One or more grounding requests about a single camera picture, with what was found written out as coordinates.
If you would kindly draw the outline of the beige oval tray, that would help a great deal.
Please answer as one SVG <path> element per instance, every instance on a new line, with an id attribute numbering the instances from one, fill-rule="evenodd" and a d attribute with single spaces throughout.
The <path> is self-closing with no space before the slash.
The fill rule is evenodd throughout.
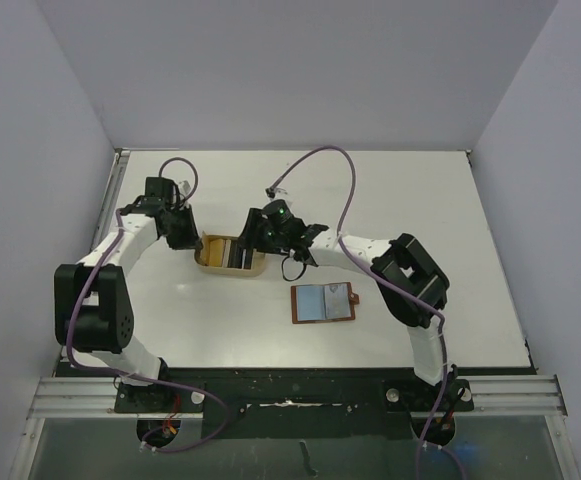
<path id="1" fill-rule="evenodd" d="M 233 239 L 238 240 L 237 237 L 227 236 L 227 235 L 216 235 L 208 234 L 203 232 L 207 236 L 207 246 L 202 255 L 195 255 L 195 262 L 201 271 L 213 275 L 222 275 L 238 278 L 252 278 L 259 276 L 266 269 L 266 255 L 257 252 L 254 249 L 254 256 L 251 268 L 244 269 L 227 269 L 221 267 L 222 254 L 224 249 L 224 240 Z"/>

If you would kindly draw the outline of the brown leather card holder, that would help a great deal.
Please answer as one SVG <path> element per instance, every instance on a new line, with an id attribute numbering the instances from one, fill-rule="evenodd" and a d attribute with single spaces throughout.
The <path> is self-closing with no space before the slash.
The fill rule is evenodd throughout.
<path id="1" fill-rule="evenodd" d="M 356 319 L 360 297 L 350 282 L 293 285 L 290 289 L 293 324 L 348 322 Z"/>

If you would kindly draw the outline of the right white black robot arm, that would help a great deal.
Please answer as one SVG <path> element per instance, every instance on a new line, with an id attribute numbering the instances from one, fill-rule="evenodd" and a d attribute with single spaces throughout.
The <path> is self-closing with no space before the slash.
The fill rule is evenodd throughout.
<path id="1" fill-rule="evenodd" d="M 265 254 L 289 255 L 312 267 L 359 271 L 374 280 L 390 314 L 407 327 L 418 402 L 439 408 L 451 396 L 444 338 L 450 282 L 422 244 L 410 234 L 393 240 L 368 239 L 323 224 L 307 224 L 283 200 L 252 208 L 239 244 Z"/>

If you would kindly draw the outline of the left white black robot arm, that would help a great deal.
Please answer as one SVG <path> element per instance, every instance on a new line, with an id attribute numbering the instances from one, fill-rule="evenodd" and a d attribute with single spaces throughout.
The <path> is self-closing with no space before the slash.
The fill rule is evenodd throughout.
<path id="1" fill-rule="evenodd" d="M 165 379 L 165 361 L 134 334 L 126 276 L 161 239 L 175 251 L 201 245 L 190 205 L 196 189 L 195 183 L 148 177 L 144 193 L 115 211 L 113 228 L 101 243 L 54 273 L 55 337 L 71 366 L 139 387 L 138 399 L 153 411 L 170 405 L 174 387 Z"/>

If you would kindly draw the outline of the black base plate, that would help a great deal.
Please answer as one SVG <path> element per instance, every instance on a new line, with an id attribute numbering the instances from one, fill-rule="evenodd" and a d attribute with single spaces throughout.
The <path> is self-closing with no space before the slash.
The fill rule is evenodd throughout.
<path id="1" fill-rule="evenodd" d="M 173 368 L 161 376 L 167 386 L 119 383 L 115 412 L 190 416 L 203 434 L 220 428 L 221 439 L 307 440 L 411 439 L 429 414 L 436 433 L 474 409 L 467 381 L 430 386 L 406 368 Z"/>

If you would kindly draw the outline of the aluminium frame rail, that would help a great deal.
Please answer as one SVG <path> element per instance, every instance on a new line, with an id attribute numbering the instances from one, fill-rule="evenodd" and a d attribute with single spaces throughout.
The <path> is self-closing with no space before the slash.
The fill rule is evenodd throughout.
<path id="1" fill-rule="evenodd" d="M 222 399 L 243 415 L 257 408 L 341 407 L 351 413 L 376 406 L 382 411 L 410 412 L 421 417 L 433 406 L 436 393 L 405 381 L 371 378 L 259 378 L 207 382 L 197 392 L 169 394 L 163 400 L 140 401 L 110 378 L 44 378 L 28 415 L 32 419 L 135 418 L 159 419 L 168 414 L 198 419 Z M 554 376 L 473 376 L 457 379 L 445 393 L 441 412 L 457 415 L 566 415 L 567 407 Z"/>

